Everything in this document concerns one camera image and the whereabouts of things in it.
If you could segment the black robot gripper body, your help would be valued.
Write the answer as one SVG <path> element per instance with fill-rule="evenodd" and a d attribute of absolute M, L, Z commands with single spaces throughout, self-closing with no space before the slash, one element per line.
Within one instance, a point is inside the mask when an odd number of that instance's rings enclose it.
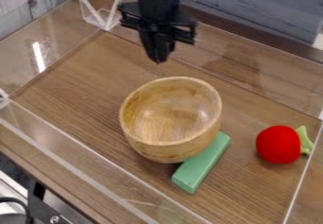
<path fill-rule="evenodd" d="M 157 45 L 157 34 L 173 36 L 175 42 L 195 43 L 196 21 L 186 16 L 180 7 L 180 0 L 136 0 L 121 3 L 121 26 L 149 31 Z"/>

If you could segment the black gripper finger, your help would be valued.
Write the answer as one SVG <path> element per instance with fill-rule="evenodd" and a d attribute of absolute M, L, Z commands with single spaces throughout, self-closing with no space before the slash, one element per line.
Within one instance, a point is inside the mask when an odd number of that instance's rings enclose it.
<path fill-rule="evenodd" d="M 169 54 L 173 51 L 175 40 L 169 34 L 157 34 L 157 62 L 161 63 L 168 59 Z"/>
<path fill-rule="evenodd" d="M 159 63 L 159 56 L 157 56 L 157 49 L 156 49 L 155 40 L 153 40 L 153 34 L 145 30 L 141 30 L 139 34 L 140 34 L 140 40 L 145 48 L 145 52 L 149 59 L 153 62 Z"/>

